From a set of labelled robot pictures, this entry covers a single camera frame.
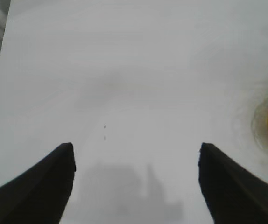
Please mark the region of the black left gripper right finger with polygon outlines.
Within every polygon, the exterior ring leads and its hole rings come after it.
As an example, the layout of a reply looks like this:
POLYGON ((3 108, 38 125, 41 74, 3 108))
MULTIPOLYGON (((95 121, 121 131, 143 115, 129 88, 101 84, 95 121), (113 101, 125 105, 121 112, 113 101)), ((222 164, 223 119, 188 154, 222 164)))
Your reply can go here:
POLYGON ((268 224, 268 184, 211 143, 202 143, 198 181, 216 224, 268 224))

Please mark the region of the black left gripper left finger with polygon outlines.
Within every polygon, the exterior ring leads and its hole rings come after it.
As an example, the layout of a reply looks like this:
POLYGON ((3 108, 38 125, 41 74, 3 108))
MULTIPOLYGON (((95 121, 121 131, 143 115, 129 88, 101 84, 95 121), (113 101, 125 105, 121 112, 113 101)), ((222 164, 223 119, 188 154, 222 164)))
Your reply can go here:
POLYGON ((72 192, 75 172, 73 144, 62 143, 0 186, 0 224, 58 224, 72 192))

